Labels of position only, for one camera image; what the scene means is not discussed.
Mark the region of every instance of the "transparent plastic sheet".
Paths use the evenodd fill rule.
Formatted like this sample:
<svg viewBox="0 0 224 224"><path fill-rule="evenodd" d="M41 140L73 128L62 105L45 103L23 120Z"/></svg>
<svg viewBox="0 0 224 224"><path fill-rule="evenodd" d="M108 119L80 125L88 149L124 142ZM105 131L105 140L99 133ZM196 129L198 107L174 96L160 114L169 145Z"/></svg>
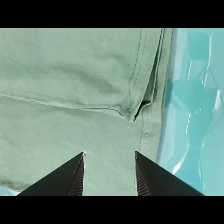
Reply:
<svg viewBox="0 0 224 224"><path fill-rule="evenodd" d="M173 30L157 162L205 195L224 195L224 29Z"/></svg>

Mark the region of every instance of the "green fabric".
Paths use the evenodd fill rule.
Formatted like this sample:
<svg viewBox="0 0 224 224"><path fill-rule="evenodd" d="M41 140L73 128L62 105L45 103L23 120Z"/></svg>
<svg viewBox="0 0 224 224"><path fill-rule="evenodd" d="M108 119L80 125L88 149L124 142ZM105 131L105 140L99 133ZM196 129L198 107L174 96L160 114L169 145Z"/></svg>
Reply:
<svg viewBox="0 0 224 224"><path fill-rule="evenodd" d="M0 29L0 185L87 152L84 195L136 195L155 161L171 29Z"/></svg>

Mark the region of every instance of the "glossy blue surface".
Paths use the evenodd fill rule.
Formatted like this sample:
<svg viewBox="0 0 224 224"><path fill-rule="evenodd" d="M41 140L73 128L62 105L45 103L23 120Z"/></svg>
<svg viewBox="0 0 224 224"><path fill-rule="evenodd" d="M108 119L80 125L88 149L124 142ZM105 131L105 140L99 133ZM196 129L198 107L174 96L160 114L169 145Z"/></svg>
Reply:
<svg viewBox="0 0 224 224"><path fill-rule="evenodd" d="M224 29L173 32L158 163L205 195L224 195Z"/></svg>

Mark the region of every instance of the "black triangular object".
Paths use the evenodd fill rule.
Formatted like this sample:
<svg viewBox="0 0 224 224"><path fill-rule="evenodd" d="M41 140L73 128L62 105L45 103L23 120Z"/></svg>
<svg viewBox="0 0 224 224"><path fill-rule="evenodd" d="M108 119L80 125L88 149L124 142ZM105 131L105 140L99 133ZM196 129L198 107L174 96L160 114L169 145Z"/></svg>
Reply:
<svg viewBox="0 0 224 224"><path fill-rule="evenodd" d="M139 152L135 155L139 196L203 196Z"/></svg>
<svg viewBox="0 0 224 224"><path fill-rule="evenodd" d="M78 154L18 196L82 196L83 153Z"/></svg>

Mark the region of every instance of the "green cloth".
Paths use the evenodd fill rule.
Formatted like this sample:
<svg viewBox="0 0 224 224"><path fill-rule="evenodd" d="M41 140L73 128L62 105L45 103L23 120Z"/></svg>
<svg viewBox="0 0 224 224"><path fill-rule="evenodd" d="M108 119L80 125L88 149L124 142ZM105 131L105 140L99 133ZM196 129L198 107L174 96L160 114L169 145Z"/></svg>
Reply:
<svg viewBox="0 0 224 224"><path fill-rule="evenodd" d="M172 29L0 29L0 186L24 190L81 151L84 195L136 195L155 161Z"/></svg>

